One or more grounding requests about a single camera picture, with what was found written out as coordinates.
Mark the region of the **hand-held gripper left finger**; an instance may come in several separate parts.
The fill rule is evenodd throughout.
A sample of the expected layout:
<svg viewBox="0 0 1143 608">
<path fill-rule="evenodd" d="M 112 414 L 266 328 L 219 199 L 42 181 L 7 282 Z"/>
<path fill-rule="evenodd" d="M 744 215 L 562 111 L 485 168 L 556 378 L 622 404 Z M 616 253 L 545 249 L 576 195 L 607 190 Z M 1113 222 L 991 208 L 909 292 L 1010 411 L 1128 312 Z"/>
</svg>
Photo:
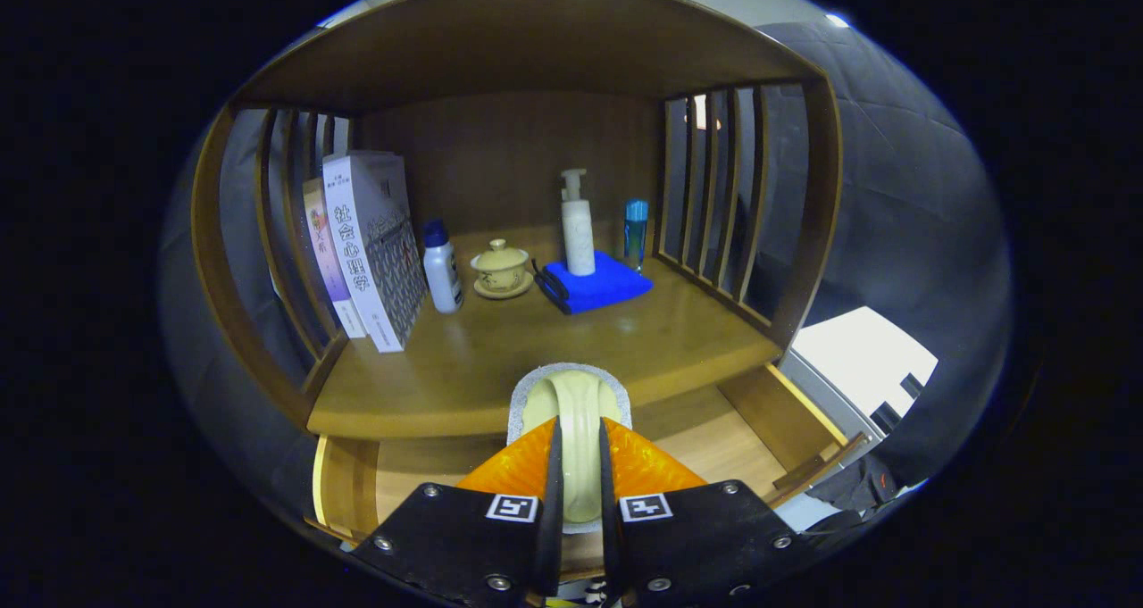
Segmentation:
<svg viewBox="0 0 1143 608">
<path fill-rule="evenodd" d="M 352 558 L 435 607 L 543 607 L 561 575 L 559 418 L 519 437 L 509 450 L 538 465 L 525 493 L 509 493 L 490 478 L 419 485 Z"/>
</svg>

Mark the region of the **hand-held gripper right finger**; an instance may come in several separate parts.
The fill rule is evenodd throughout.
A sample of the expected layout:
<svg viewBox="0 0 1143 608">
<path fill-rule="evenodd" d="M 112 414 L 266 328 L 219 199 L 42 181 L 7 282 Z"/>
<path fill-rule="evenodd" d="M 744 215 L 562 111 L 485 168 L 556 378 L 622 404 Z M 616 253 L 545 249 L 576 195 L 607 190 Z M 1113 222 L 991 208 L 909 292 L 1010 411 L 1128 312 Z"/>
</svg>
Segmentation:
<svg viewBox="0 0 1143 608">
<path fill-rule="evenodd" d="M 633 467 L 656 449 L 612 418 L 600 419 L 605 607 L 740 607 L 809 566 L 809 539 L 746 482 L 669 485 L 629 494 Z"/>
</svg>

